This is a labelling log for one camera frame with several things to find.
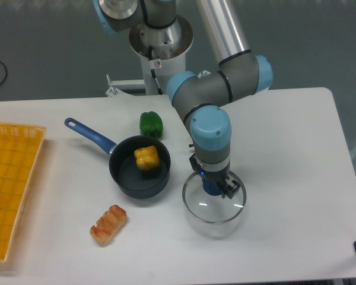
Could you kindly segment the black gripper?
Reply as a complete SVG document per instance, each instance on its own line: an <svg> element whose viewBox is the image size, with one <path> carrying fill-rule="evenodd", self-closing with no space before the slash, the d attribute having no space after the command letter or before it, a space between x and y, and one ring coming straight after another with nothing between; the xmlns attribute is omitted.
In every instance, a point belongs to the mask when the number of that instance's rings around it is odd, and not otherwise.
<svg viewBox="0 0 356 285"><path fill-rule="evenodd" d="M218 163L207 163L200 160L197 155L189 158L191 167L195 174L199 175L205 181L218 182L222 198L233 198L240 189L240 183L228 177L229 174L229 156Z"/></svg>

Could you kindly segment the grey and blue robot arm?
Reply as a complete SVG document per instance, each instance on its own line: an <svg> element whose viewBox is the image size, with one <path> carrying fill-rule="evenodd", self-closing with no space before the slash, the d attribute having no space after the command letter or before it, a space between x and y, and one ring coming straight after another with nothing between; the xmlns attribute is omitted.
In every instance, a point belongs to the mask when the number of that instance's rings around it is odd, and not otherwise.
<svg viewBox="0 0 356 285"><path fill-rule="evenodd" d="M94 1L110 33L129 30L148 95L165 94L190 134L190 163L209 194L232 198L241 184L230 176L231 123L223 106L268 89L272 67L252 53L231 1L196 1L219 69L208 75L186 70L193 42L189 22L175 1Z"/></svg>

